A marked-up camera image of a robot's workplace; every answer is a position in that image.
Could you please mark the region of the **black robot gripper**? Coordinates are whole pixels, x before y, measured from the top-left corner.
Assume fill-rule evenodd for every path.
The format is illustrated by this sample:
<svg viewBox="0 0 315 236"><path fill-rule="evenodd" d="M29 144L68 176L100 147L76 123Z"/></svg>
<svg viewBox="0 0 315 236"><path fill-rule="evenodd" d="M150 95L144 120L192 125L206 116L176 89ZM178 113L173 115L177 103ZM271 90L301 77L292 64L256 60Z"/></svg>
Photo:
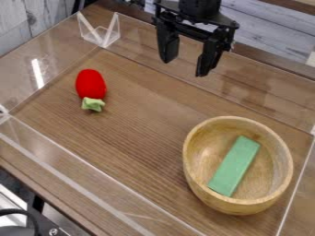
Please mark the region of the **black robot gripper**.
<svg viewBox="0 0 315 236"><path fill-rule="evenodd" d="M239 23L220 13L221 0L154 0L153 4L162 62L169 63L178 55L181 33L196 41L204 41L196 61L196 76L206 76L217 65L222 51L231 49Z"/></svg>

